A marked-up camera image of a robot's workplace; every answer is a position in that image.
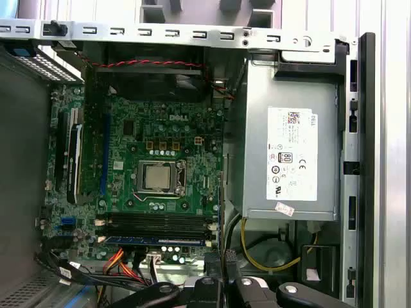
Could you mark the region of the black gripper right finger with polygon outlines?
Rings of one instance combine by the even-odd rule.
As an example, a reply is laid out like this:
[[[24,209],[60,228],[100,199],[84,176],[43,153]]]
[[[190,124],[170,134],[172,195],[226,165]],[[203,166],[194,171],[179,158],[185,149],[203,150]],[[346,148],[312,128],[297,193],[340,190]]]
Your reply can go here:
[[[296,282],[286,282],[272,291],[259,277],[243,276],[237,254],[225,251],[229,307],[349,307],[339,299]]]

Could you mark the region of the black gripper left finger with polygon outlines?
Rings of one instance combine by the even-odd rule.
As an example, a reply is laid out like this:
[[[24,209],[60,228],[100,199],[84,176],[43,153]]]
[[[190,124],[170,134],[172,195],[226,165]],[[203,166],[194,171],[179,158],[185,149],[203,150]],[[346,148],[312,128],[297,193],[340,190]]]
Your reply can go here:
[[[158,282],[126,296],[111,307],[221,307],[222,261],[220,254],[204,257],[204,275],[189,277],[182,286]]]

